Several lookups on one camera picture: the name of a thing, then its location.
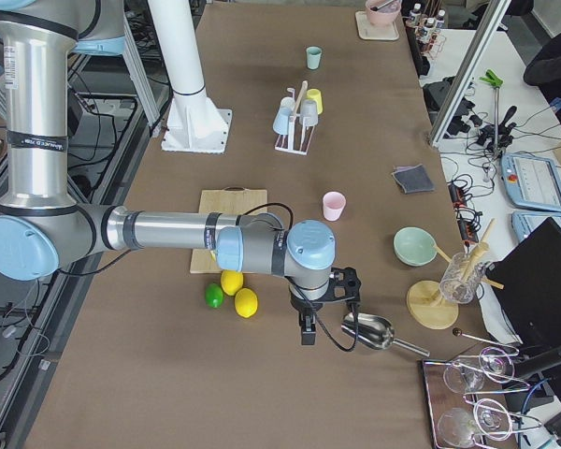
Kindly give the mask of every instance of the green clamp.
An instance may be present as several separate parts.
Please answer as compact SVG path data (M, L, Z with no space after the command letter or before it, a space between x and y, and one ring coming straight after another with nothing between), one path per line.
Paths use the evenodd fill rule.
M499 78L495 74L495 72L493 72L490 68L486 70L485 77L480 77L480 81L487 82L488 84L490 84L491 86L497 89L503 85L503 80Z

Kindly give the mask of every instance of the robotic arm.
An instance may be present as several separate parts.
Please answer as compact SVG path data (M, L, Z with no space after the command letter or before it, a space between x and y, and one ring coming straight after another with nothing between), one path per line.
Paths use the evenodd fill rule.
M77 204L67 193L67 55L113 55L124 49L122 0L95 0L90 10L81 3L0 0L8 144L8 192L0 198L0 272L25 281L107 250L209 249L223 269L287 278L302 344L313 344L315 311L325 302L359 302L355 270L332 268L335 239L325 224L305 221L285 231L267 213L130 211ZM182 7L186 3L180 0L180 10L191 15L188 5ZM193 29L189 19L184 22ZM205 89L195 95L205 98Z

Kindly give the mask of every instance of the white desk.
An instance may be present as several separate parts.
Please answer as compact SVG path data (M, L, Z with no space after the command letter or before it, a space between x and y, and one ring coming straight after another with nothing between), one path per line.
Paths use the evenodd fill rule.
M428 82L439 81L446 77L452 77L457 73L469 43L474 36L474 32L444 30L443 35L446 37L443 49L437 58L432 61L432 68L428 76L420 79L422 85ZM496 33L475 71L475 89L470 90L473 94L467 96L467 99L476 104L474 110L477 114L482 117L487 114L485 120L488 123L494 122L494 91L487 83L480 81L479 77L483 76L489 68L504 81L500 90L499 121L502 120L507 109L513 105L517 106L517 112L511 120L519 125L525 123L530 116L539 110L548 107L548 103L539 89L524 83L525 64L511 44L507 34ZM544 134L554 138L561 138L561 126L558 125L558 120L550 109L546 109L532 118L522 129L526 132L540 133L551 126L554 126L554 128L546 131ZM473 128L469 135L471 137L475 136ZM469 156L465 154L466 136L463 133L460 136L463 138L443 139L439 144L439 151L444 153L443 169L446 180L449 181L456 174L467 173L473 178L474 185L490 187L490 182L483 181L483 170L468 163ZM519 132L513 132L513 136L515 139L508 147L507 152L538 152L538 156L551 157L556 162L552 152L544 151L561 145L561 140L541 136L522 138L522 134ZM475 210L481 210L483 213L480 236L482 236L489 221L493 218L496 219L496 224L488 240L491 250L486 256L487 260L501 260L517 245L517 238L511 227L511 213L516 208L512 206L505 193L499 163L496 164L494 181L495 191L489 196L473 199L472 203ZM488 192L488 190L482 188L475 188L474 190L476 195ZM485 292L486 295L482 299L481 304L486 328L495 337L505 341L509 332L506 328L502 327L500 319L497 319L501 315L500 306L496 302L496 298L490 288L485 288ZM531 414L546 421L560 410L561 405L556 400L553 404L533 409ZM548 434L546 430L541 429L536 432L529 432L528 438L532 442L531 447L538 447L548 439Z

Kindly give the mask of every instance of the barcode sticker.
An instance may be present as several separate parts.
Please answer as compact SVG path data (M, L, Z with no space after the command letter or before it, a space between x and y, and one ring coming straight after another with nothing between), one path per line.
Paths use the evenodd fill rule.
M19 89L17 80L17 52L14 47L4 47L4 87Z

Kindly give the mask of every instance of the brown table surface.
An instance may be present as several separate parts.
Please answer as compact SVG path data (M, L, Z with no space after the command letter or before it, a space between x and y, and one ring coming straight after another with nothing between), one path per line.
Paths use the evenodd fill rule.
M418 225L447 253L461 249L439 156L424 140L422 91L402 26L398 41L360 40L354 12L208 5L197 39L209 96L234 112L226 152L162 152L153 140L126 206L196 211L202 189L239 185L266 188L297 221L322 220L322 195L340 190L347 208L328 223L335 265L357 269L362 311L450 358L470 341L423 328L405 304L408 288L439 280L445 263L407 267L392 247L399 228ZM324 49L317 71L305 68L309 45ZM305 157L276 152L271 130L285 89L302 80L324 100ZM405 196L391 172L420 163L436 192ZM147 249L95 277L25 447L429 447L415 354L361 345L344 354L320 328L314 346L301 346L287 282L271 276L246 275L260 299L253 318L236 315L232 298L209 309L204 290L218 277L189 275L190 256ZM348 345L344 313L334 305L321 315ZM477 303L456 324L482 333Z

